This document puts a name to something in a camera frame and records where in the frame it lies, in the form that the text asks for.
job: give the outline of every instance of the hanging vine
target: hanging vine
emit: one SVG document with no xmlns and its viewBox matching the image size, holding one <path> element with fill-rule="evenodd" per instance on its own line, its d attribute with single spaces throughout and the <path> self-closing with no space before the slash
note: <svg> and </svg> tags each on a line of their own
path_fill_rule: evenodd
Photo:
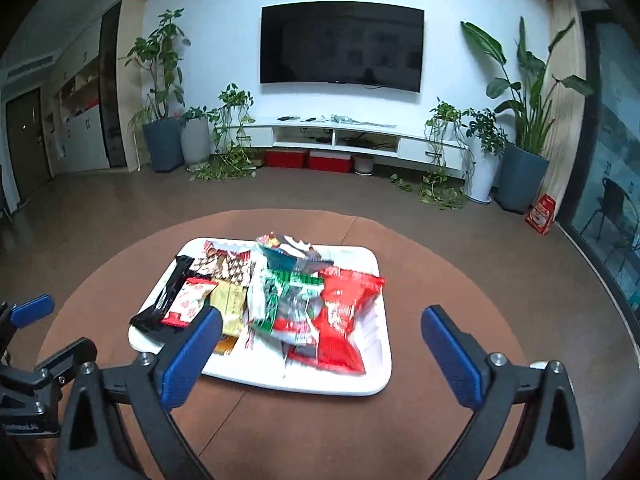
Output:
<svg viewBox="0 0 640 480">
<path fill-rule="evenodd" d="M 251 137 L 244 130 L 245 124 L 255 122 L 249 115 L 254 98 L 251 92 L 239 90 L 231 83 L 219 99 L 222 106 L 206 112 L 213 128 L 214 155 L 206 167 L 193 172 L 191 180 L 223 180 L 249 173 L 255 176 Z"/>
<path fill-rule="evenodd" d="M 467 149 L 462 136 L 461 128 L 462 116 L 467 112 L 461 112 L 455 106 L 441 101 L 438 98 L 438 105 L 430 110 L 433 114 L 424 123 L 424 137 L 433 149 L 433 170 L 428 171 L 422 177 L 420 184 L 420 202 L 425 204 L 435 204 L 440 209 L 453 209 L 462 207 L 466 203 L 466 197 L 460 189 L 449 184 L 449 175 L 446 172 L 447 161 L 444 150 L 444 140 L 447 129 L 452 130 L 452 138 L 447 139 L 455 142 L 462 149 L 463 168 L 465 178 L 473 176 L 473 155 Z"/>
</svg>

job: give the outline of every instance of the white tv cabinet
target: white tv cabinet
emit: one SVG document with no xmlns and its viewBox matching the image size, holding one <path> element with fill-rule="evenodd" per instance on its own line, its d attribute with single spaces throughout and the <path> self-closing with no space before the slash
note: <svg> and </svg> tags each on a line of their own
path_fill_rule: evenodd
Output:
<svg viewBox="0 0 640 480">
<path fill-rule="evenodd" d="M 415 162 L 440 162 L 448 170 L 453 170 L 451 173 L 456 176 L 462 176 L 463 173 L 466 146 L 447 137 L 442 142 L 427 139 L 423 127 L 385 128 L 334 121 L 255 118 L 255 123 L 246 124 L 244 130 L 251 137 L 251 146 L 256 148 L 308 148 L 365 153 L 376 156 L 377 162 L 390 166 L 411 167 L 411 163 Z M 354 143 L 354 137 L 357 137 L 355 142 L 361 146 L 350 145 Z"/>
</svg>

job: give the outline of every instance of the metal screw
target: metal screw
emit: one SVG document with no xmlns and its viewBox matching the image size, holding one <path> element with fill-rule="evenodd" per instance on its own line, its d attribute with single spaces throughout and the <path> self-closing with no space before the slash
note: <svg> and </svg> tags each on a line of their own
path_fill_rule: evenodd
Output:
<svg viewBox="0 0 640 480">
<path fill-rule="evenodd" d="M 81 367 L 80 367 L 80 373 L 82 375 L 89 375 L 91 372 L 93 372 L 95 370 L 95 363 L 84 363 Z"/>
<path fill-rule="evenodd" d="M 155 356 L 151 352 L 142 352 L 138 359 L 140 360 L 140 364 L 143 366 L 149 366 L 153 362 L 154 357 Z"/>
<path fill-rule="evenodd" d="M 504 366 L 507 364 L 507 358 L 500 352 L 494 352 L 489 356 L 489 360 L 496 366 Z"/>
<path fill-rule="evenodd" d="M 560 361 L 549 361 L 549 367 L 555 374 L 561 374 L 564 372 L 564 365 Z"/>
</svg>

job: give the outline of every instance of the glass window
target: glass window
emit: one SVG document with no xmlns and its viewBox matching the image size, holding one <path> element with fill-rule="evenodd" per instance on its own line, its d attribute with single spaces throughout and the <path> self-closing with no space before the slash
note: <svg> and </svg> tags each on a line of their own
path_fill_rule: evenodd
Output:
<svg viewBox="0 0 640 480">
<path fill-rule="evenodd" d="M 580 148 L 567 190 L 570 234 L 640 316 L 640 54 L 622 27 L 585 20 L 588 78 Z"/>
</svg>

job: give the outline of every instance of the brown wooden table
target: brown wooden table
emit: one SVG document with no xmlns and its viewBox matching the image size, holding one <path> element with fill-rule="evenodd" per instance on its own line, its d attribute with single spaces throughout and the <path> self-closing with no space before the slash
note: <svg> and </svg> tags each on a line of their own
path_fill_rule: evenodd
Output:
<svg viewBox="0 0 640 480">
<path fill-rule="evenodd" d="M 187 441 L 217 480 L 428 478 L 470 411 L 457 404 L 422 341 L 423 308 L 439 303 L 487 351 L 501 351 L 516 364 L 524 364 L 524 356 L 505 320 L 471 280 L 427 248 L 368 219 L 261 209 L 228 211 L 160 231 L 106 262 L 71 295 L 38 360 L 86 336 L 98 347 L 101 367 L 130 363 L 137 352 L 127 339 L 129 318 L 188 240 L 252 240 L 270 231 L 375 253 L 387 278 L 391 380 L 375 396 L 325 397 L 201 377 L 185 405 L 172 411 Z M 161 478 L 130 407 L 122 411 L 147 474 Z M 511 413 L 484 476 L 497 471 L 518 414 Z M 55 454 L 54 443 L 50 452 Z"/>
</svg>

